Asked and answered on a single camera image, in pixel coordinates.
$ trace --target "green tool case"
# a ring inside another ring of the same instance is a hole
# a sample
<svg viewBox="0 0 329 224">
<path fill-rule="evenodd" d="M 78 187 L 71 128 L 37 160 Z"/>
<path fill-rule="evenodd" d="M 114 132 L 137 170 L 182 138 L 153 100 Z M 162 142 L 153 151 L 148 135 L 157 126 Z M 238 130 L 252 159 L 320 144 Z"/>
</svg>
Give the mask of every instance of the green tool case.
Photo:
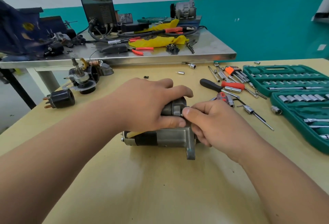
<svg viewBox="0 0 329 224">
<path fill-rule="evenodd" d="M 307 142 L 329 154 L 329 127 L 311 127 L 329 126 L 319 121 L 329 119 L 328 76 L 304 65 L 244 66 L 243 72 Z"/>
</svg>

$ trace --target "floor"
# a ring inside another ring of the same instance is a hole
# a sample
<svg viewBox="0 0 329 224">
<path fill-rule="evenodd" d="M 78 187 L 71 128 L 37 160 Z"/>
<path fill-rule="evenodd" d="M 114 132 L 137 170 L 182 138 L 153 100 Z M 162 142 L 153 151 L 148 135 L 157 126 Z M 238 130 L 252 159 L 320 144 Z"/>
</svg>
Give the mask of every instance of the floor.
<svg viewBox="0 0 329 224">
<path fill-rule="evenodd" d="M 54 72 L 54 75 L 59 84 L 64 84 L 65 81 L 63 78 L 68 75 L 68 72 L 57 71 Z M 39 104 L 44 96 L 29 73 L 23 70 L 21 75 L 15 76 L 35 104 Z M 30 108 L 20 98 L 12 86 L 0 82 L 0 133 L 13 125 L 29 111 Z"/>
</svg>

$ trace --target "yellow tabletop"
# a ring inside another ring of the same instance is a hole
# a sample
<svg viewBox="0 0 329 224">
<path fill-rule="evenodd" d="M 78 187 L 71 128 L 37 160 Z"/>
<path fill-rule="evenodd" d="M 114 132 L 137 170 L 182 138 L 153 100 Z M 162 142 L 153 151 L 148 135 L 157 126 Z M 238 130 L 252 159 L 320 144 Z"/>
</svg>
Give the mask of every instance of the yellow tabletop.
<svg viewBox="0 0 329 224">
<path fill-rule="evenodd" d="M 228 64 L 239 67 L 255 65 L 253 62 L 223 63 Z M 261 65 L 274 64 L 304 64 L 329 75 L 329 62 L 324 59 L 261 62 Z M 207 66 L 197 64 L 195 70 L 183 64 L 115 68 L 114 75 L 101 77 L 95 92 L 89 95 L 74 93 L 75 106 L 44 109 L 45 103 L 42 102 L 34 108 L 0 135 L 0 155 L 76 110 L 86 112 L 85 119 L 77 120 L 81 121 L 81 129 L 85 131 L 88 129 L 88 115 L 93 113 L 92 108 L 86 108 L 86 103 L 112 92 L 133 77 L 146 75 L 150 80 L 169 77 L 174 85 L 190 87 L 194 97 L 187 98 L 187 105 L 210 100 L 216 92 L 199 84 L 201 78 L 214 81 Z M 175 73 L 178 71 L 184 71 L 185 75 Z M 329 193 L 329 156 L 309 145 L 283 116 L 272 114 L 269 99 L 256 99 L 242 92 L 241 100 L 275 131 L 255 116 L 246 114 L 242 108 L 235 110 L 266 141 Z M 100 127 L 112 124 L 104 122 Z M 132 147 L 120 139 L 121 135 L 113 138 L 84 167 L 45 223 L 268 223 L 246 173 L 223 153 L 198 144 L 196 160 L 191 161 L 186 159 L 184 148 Z"/>
</svg>

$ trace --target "stainless steel table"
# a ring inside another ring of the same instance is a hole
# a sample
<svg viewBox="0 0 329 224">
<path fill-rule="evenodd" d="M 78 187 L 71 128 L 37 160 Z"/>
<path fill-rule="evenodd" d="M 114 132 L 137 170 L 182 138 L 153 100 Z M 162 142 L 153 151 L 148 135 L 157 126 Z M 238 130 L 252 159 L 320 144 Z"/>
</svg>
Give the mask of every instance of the stainless steel table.
<svg viewBox="0 0 329 224">
<path fill-rule="evenodd" d="M 88 34 L 83 34 L 87 40 L 92 39 Z M 57 57 L 49 57 L 37 61 L 0 62 L 0 68 L 26 68 L 44 95 L 59 88 L 52 71 L 69 70 L 72 68 L 71 57 L 84 59 L 100 59 L 111 66 L 137 65 L 137 64 L 179 64 L 182 62 L 206 63 L 214 60 L 234 60 L 236 52 L 225 43 L 216 38 L 206 29 L 200 29 L 190 40 L 198 42 L 193 46 L 195 54 L 185 45 L 179 46 L 179 53 L 172 55 L 165 47 L 155 48 L 154 51 L 144 51 L 144 55 L 136 55 L 133 52 L 105 55 L 98 50 L 108 46 L 106 43 L 87 43 L 84 46 L 75 46 L 72 49 L 65 48 L 64 54 Z"/>
</svg>

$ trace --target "forearm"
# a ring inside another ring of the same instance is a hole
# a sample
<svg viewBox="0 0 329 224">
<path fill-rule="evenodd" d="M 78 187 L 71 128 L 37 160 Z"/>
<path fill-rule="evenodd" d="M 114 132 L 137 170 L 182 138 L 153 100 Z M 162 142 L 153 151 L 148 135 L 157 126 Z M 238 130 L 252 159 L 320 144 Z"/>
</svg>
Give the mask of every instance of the forearm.
<svg viewBox="0 0 329 224">
<path fill-rule="evenodd" d="M 41 223 L 84 165 L 120 131 L 115 114 L 104 122 L 96 105 L 92 114 L 64 118 L 0 157 L 3 223 Z"/>
<path fill-rule="evenodd" d="M 329 196 L 300 168 L 263 139 L 239 163 L 272 223 L 327 223 Z"/>
</svg>

